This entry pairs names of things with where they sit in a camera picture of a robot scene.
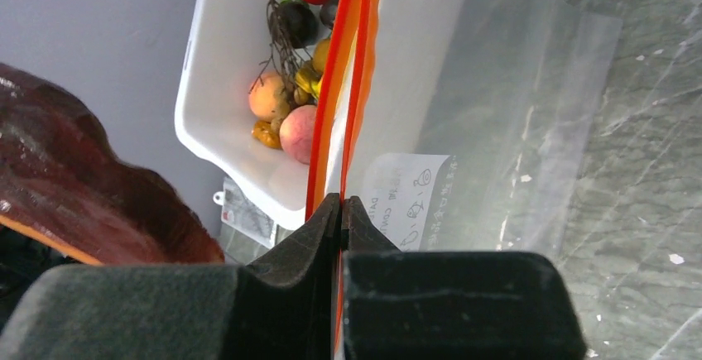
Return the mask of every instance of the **white label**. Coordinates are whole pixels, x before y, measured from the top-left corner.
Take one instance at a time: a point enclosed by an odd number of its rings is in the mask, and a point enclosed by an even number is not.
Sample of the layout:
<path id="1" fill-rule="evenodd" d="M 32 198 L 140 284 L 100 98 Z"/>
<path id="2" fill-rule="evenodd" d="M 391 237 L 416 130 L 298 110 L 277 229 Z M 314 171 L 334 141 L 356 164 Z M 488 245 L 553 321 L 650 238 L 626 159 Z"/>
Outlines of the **white label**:
<path id="1" fill-rule="evenodd" d="M 373 225 L 402 251 L 417 251 L 447 155 L 388 153 L 368 168 L 360 196 Z"/>

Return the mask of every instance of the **white bin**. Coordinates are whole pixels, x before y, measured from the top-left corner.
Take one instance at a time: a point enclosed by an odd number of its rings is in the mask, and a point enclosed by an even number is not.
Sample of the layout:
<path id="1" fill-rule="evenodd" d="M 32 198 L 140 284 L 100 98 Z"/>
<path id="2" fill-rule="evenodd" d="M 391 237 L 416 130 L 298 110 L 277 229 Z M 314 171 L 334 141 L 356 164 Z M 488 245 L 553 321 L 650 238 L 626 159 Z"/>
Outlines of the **white bin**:
<path id="1" fill-rule="evenodd" d="M 283 228 L 304 223 L 309 166 L 251 138 L 248 87 L 270 55 L 268 0 L 197 0 L 175 105 L 178 139 Z"/>

